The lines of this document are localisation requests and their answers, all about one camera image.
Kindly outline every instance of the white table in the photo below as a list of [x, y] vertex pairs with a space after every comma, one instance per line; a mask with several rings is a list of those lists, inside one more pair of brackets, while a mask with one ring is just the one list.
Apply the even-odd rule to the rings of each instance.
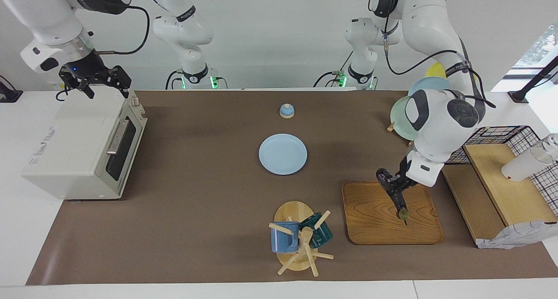
[[[487, 94], [498, 105], [488, 109], [482, 126], [531, 126], [540, 136], [548, 129], [528, 105], [506, 94]], [[53, 92], [26, 92], [16, 104], [0, 105], [0, 298], [552, 298], [558, 279], [482, 281], [288, 282], [171, 285], [60, 285], [23, 287], [62, 201], [20, 176], [31, 152], [48, 130], [61, 103]], [[544, 242], [558, 263], [558, 238]]]

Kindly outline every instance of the wire basket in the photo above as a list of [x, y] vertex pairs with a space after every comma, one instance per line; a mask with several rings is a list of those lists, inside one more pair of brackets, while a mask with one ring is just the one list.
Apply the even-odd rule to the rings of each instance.
[[[477, 130], [465, 142], [464, 146], [469, 144], [507, 144], [512, 152], [518, 156], [539, 140], [540, 138], [529, 126], [484, 127]], [[471, 161], [464, 148], [461, 147], [453, 152], [446, 164], [471, 164]], [[531, 180], [537, 186], [548, 206], [558, 216], [558, 162], [533, 174]]]

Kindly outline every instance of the brown table surface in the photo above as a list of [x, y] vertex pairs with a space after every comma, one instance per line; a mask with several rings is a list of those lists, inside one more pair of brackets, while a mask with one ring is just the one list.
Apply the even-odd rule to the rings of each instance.
[[[341, 186], [397, 170], [407, 142], [388, 134], [403, 92], [140, 92], [149, 117], [118, 201], [66, 201], [28, 285], [79, 283], [374, 281], [558, 277], [542, 243], [477, 249], [443, 177], [431, 189], [445, 240], [437, 245], [357, 246], [347, 239]], [[279, 116], [281, 104], [295, 117]], [[271, 174], [259, 145], [298, 136], [308, 160]], [[275, 210], [299, 200], [329, 209], [333, 240], [320, 275], [287, 271], [271, 252]]]

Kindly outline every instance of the dark green mug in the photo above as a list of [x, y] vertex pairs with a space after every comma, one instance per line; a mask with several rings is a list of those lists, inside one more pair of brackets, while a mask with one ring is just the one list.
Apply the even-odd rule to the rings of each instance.
[[321, 212], [317, 212], [300, 222], [299, 225], [299, 230], [302, 230], [305, 227], [310, 227], [313, 230], [312, 239], [310, 240], [310, 247], [312, 249], [317, 249], [323, 246], [329, 242], [331, 238], [333, 238], [333, 234], [331, 234], [331, 230], [329, 230], [329, 227], [327, 227], [325, 222], [321, 223], [321, 226], [318, 229], [314, 229], [314, 225], [316, 225], [320, 218]]

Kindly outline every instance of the oven window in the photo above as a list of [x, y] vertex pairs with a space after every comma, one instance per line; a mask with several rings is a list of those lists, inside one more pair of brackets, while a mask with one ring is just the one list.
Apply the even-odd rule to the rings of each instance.
[[126, 117], [126, 119], [129, 123], [126, 128], [126, 132], [124, 133], [124, 137], [122, 138], [120, 148], [116, 154], [110, 156], [108, 162], [106, 163], [106, 172], [108, 172], [108, 174], [116, 181], [120, 179], [120, 174], [124, 168], [124, 162], [126, 162], [128, 152], [132, 146], [134, 136], [136, 135], [136, 126], [134, 126], [130, 117]]

